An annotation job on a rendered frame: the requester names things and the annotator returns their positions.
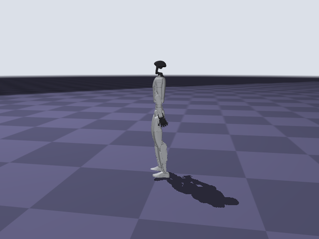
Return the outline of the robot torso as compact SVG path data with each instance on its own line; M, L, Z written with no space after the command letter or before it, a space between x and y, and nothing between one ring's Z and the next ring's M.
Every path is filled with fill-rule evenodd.
M165 81L165 78L164 77L160 77L160 75L158 75L158 77L156 78L162 78L163 79L163 84L162 84L162 103L164 103L164 96L165 96L165 86L166 86L166 81ZM154 82L153 82L153 100L154 100L154 103L156 103L155 101L155 96L158 95L157 92L156 92L156 78L154 79ZM154 116L158 116L158 113L157 113L157 106L155 107L155 111L154 111ZM163 113L163 116L164 116L164 110L163 110L163 107L161 108L162 110L162 113Z

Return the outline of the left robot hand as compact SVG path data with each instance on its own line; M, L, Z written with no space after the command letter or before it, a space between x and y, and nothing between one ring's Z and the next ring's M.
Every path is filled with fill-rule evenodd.
M163 113L162 113L162 115L163 115ZM159 115L158 115L158 118L159 118ZM166 120L164 119L164 116L162 118L159 118L159 124L158 125L160 125L160 124L161 124L161 127L162 127L162 125L163 125L163 127L164 127L164 125L165 126L168 125Z

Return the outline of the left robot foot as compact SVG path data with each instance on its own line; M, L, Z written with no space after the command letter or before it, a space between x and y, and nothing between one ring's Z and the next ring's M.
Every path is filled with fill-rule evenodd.
M165 172L166 174L164 174L162 171L156 174L153 174L153 177L157 177L157 178L162 178L162 177L166 177L169 178L169 173Z

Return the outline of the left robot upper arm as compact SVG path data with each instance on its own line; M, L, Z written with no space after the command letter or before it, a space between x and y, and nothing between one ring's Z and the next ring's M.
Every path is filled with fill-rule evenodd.
M156 78L156 92L161 99L162 99L162 84L163 84L163 79Z

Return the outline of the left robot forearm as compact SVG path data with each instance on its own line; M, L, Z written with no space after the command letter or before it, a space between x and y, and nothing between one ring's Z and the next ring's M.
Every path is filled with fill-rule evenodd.
M162 118L163 117L163 115L162 115L162 110L161 110L161 105L162 105L162 101L161 101L161 98L160 98L160 96L156 96L155 97L155 100L156 100L156 106L157 106L157 113L158 113L158 115L159 115L159 118Z

